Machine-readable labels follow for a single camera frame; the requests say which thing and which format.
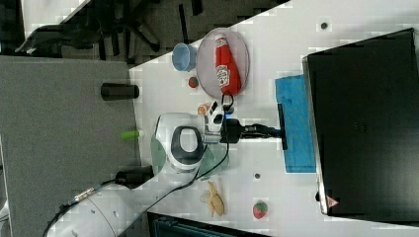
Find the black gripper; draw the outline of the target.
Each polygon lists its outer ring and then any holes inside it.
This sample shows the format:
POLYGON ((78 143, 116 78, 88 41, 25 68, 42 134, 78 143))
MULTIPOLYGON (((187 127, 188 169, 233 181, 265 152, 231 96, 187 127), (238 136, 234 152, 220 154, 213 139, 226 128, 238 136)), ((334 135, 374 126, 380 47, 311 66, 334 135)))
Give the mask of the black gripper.
POLYGON ((259 123, 243 126, 238 119, 227 119, 221 129, 221 143, 237 143, 241 134, 243 138, 281 138, 280 132, 271 132, 273 127, 268 127, 259 123))

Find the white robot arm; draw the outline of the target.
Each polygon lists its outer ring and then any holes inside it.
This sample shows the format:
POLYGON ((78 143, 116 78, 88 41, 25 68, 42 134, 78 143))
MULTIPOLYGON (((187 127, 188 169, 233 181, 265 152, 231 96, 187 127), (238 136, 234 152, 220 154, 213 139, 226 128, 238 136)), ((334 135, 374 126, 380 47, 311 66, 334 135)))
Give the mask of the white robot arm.
POLYGON ((153 132, 164 152, 161 170, 154 173, 147 166, 121 171, 113 180, 77 195, 60 208, 42 237, 119 237, 163 198, 201 177, 207 145, 284 136, 282 128, 242 125, 224 114, 163 114, 153 132))

